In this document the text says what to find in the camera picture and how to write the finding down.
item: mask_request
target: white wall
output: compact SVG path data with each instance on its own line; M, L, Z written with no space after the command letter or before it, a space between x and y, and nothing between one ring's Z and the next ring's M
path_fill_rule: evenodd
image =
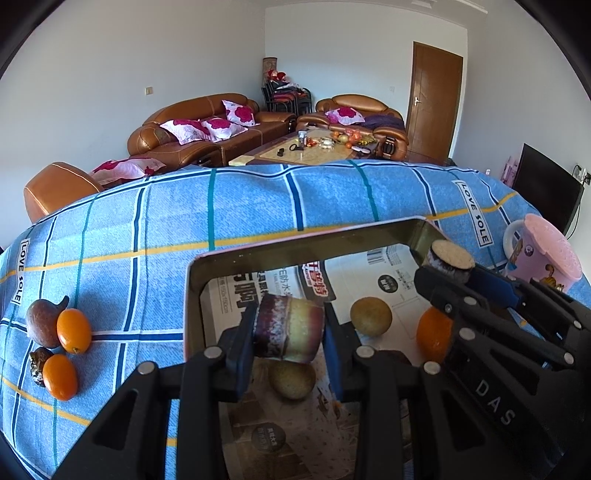
M591 102L545 29L514 0L496 0L470 44L464 113L454 161L500 177L523 143L569 172L591 170ZM591 274L591 189L571 239Z
M264 49L264 10L246 0L64 2L0 80L0 245L30 225L22 189L48 163L125 158L131 132L180 100L262 100Z
M465 28L410 10L319 2L269 7L265 13L267 56L277 57L278 70L310 89L314 102L361 93L398 110L405 120L415 41L467 58ZM463 101L462 87L452 154Z

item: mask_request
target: purple blanket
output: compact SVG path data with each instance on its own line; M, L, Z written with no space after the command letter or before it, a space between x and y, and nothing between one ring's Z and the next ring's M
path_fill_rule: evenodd
M365 117L365 122L360 125L369 128L370 130L375 130L377 127L391 127L398 130L404 130L404 120L384 113L369 115Z

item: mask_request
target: ceiling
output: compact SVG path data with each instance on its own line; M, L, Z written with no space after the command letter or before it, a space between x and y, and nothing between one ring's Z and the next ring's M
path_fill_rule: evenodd
M495 0L251 0L265 7L314 1L358 1L366 4L405 8L448 20L462 27L478 25L486 18Z

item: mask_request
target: newspaper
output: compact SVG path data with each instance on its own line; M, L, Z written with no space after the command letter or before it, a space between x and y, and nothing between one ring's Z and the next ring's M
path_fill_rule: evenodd
M355 301L378 297L392 310L392 326L378 338L360 335L362 344L399 350L413 365L420 365L424 360L415 334L430 304L414 287L417 268L409 247L397 244L279 270L221 277L210 281L201 295L203 317L213 319L219 339L225 329L240 322L246 305L260 301L266 292L330 301L341 324L350 322ZM312 363L316 387L300 402L285 401L271 389L269 362L256 359L245 399L222 409L231 480L347 478L355 467L358 405L343 405L334 398L322 346Z

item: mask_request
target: television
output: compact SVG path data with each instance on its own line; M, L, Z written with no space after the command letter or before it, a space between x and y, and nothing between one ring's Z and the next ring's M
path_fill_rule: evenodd
M584 191L568 171L527 144L523 146L513 189L565 235Z

